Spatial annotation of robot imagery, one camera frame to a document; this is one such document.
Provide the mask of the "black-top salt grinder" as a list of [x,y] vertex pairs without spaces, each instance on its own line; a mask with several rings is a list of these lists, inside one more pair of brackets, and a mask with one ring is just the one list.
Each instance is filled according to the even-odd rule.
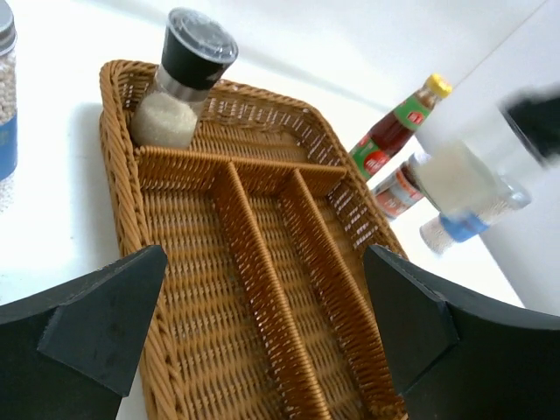
[[423,195],[460,217],[559,165],[559,86],[524,89],[479,112],[413,167]]

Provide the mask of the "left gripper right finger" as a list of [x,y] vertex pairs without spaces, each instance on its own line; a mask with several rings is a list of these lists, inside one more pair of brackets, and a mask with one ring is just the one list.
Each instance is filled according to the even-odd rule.
[[379,245],[363,264],[410,418],[558,418],[557,316],[484,296]]

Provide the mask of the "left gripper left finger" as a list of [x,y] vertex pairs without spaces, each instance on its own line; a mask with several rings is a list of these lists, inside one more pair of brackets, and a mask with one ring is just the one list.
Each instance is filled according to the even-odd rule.
[[3,419],[114,419],[165,276],[151,245],[1,307]]

